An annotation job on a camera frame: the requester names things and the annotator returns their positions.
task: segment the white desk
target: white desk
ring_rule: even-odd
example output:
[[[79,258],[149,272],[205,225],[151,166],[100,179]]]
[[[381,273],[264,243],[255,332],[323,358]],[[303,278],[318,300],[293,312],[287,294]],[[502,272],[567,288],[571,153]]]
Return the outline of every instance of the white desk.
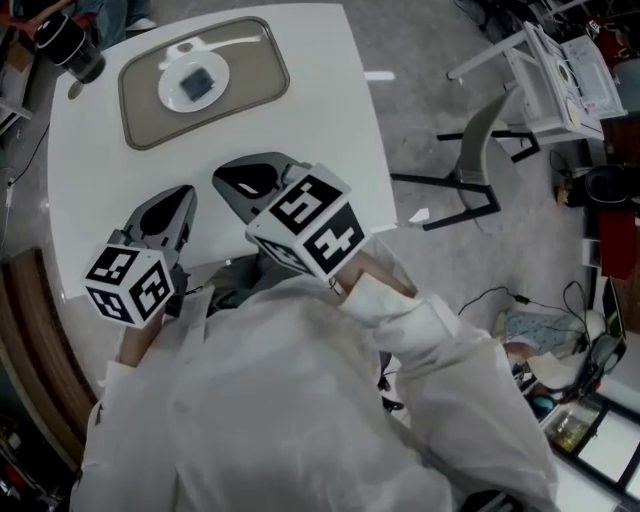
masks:
[[[516,48],[524,43],[530,53]],[[560,77],[558,61],[566,65],[563,49],[531,23],[525,22],[523,30],[461,64],[447,76],[459,78],[500,54],[506,56],[516,82],[524,90],[524,124],[536,134],[539,144],[585,138],[604,140],[600,121],[582,106],[575,77],[570,77],[569,84]],[[575,105],[578,122],[571,119],[567,101]],[[512,124],[514,130],[518,129],[517,124]]]
[[[118,73],[131,58],[164,41],[241,16],[270,25],[291,77],[284,96],[193,130],[148,151],[125,142]],[[102,75],[75,100],[70,75],[57,82],[51,112],[48,182],[51,229],[67,297],[83,293],[81,273],[134,208],[180,184],[198,194],[184,267],[256,251],[244,224],[211,185],[213,172],[235,158],[279,151],[322,162],[353,189],[365,227],[397,221],[380,131],[362,63],[339,5],[274,5],[210,14],[161,27],[105,52]]]

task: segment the white shoe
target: white shoe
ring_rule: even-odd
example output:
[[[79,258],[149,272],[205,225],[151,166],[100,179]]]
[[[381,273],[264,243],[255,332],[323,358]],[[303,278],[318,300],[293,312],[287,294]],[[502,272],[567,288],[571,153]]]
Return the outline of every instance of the white shoe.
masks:
[[[139,32],[141,30],[151,30],[157,26],[158,24],[155,21],[151,21],[149,18],[140,18],[138,21],[135,21],[126,27],[125,30],[127,32]]]

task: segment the thermos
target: thermos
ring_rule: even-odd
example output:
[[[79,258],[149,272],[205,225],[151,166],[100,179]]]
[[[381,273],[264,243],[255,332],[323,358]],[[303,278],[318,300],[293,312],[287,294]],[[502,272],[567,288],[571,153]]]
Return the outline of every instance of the thermos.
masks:
[[[38,27],[36,47],[79,82],[93,82],[105,66],[104,56],[69,16],[55,13]]]

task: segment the gray tray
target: gray tray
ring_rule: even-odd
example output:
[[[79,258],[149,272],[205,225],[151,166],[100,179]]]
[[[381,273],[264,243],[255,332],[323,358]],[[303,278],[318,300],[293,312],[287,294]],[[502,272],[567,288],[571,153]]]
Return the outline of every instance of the gray tray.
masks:
[[[198,112],[173,112],[158,96],[160,64],[166,64],[170,49],[184,54],[202,45],[212,45],[209,51],[227,61],[229,85],[217,101]],[[150,149],[217,119],[274,101],[288,88],[289,73],[266,21],[245,17],[212,25],[125,64],[118,77],[125,139],[134,149]]]

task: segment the white cloth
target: white cloth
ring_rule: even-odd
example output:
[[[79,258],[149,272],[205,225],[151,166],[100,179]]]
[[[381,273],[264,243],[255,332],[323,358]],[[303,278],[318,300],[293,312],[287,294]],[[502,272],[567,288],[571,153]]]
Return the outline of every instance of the white cloth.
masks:
[[[285,281],[209,320],[203,292],[137,369],[110,363],[74,512],[450,511],[463,481],[554,510],[551,452],[496,341],[434,295],[365,275],[336,307],[321,286]],[[445,469],[400,440],[377,350],[402,363],[402,437]]]

